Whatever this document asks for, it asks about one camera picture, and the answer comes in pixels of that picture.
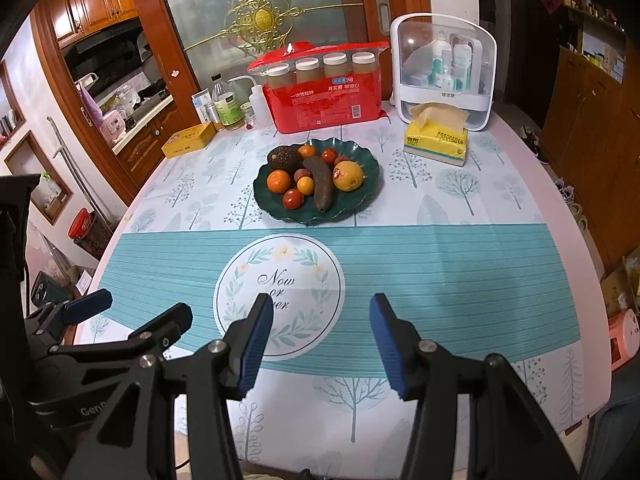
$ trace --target fruit plate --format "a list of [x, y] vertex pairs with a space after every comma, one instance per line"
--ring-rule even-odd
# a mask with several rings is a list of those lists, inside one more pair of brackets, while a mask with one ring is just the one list
[[[318, 155], [327, 148], [333, 148], [338, 152], [338, 155], [345, 155], [349, 160], [357, 162], [364, 173], [362, 186], [348, 193], [334, 188], [334, 203], [324, 213], [316, 209], [313, 196], [306, 197], [305, 203], [298, 209], [286, 209], [282, 205], [282, 195], [272, 193], [267, 189], [267, 177], [273, 170], [268, 164], [265, 164], [260, 168], [258, 177], [254, 180], [254, 198], [260, 209], [269, 213], [276, 220], [317, 224], [350, 215], [375, 193], [380, 168], [376, 158], [367, 148], [358, 146], [352, 140], [343, 141], [335, 139], [335, 137], [327, 140], [310, 139], [308, 143], [315, 147]], [[298, 149], [301, 144], [291, 144], [291, 146]]]

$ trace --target circular printed logo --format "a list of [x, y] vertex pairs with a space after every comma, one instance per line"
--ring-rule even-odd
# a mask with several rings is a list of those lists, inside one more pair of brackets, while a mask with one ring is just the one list
[[311, 350], [335, 325], [344, 303], [344, 274], [328, 247], [308, 236], [256, 240], [226, 264], [216, 283], [213, 314], [220, 332], [246, 317], [260, 292], [273, 299], [264, 359], [291, 359]]

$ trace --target glass door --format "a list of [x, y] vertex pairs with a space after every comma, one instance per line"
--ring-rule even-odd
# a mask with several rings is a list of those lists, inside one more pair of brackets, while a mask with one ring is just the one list
[[201, 88], [246, 74], [264, 52], [292, 41], [369, 41], [363, 0], [165, 0]]

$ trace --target brown cucumber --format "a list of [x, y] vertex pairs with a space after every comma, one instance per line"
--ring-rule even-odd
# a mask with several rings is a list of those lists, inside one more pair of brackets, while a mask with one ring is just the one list
[[314, 178], [314, 205], [319, 212], [325, 213], [334, 203], [334, 181], [331, 170], [319, 156], [314, 155], [305, 159], [303, 163]]

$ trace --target dining table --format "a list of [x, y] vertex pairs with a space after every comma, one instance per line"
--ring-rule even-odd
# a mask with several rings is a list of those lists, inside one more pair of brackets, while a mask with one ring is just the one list
[[[386, 379], [369, 325], [382, 292], [401, 319], [453, 354], [504, 355], [559, 433], [610, 394], [607, 316], [580, 229], [551, 178], [492, 112], [468, 133], [464, 166], [403, 150], [388, 103], [378, 120], [281, 134], [223, 130], [158, 166], [95, 272], [112, 307], [76, 344], [121, 340], [173, 304], [193, 325], [165, 352], [188, 355], [271, 295], [273, 326], [254, 388], [229, 401], [238, 457], [335, 478], [397, 478], [415, 402]], [[353, 141], [380, 169], [370, 200], [327, 222], [273, 218], [254, 180], [275, 147]], [[184, 398], [175, 430], [187, 433]], [[458, 397], [455, 469], [468, 460]]]

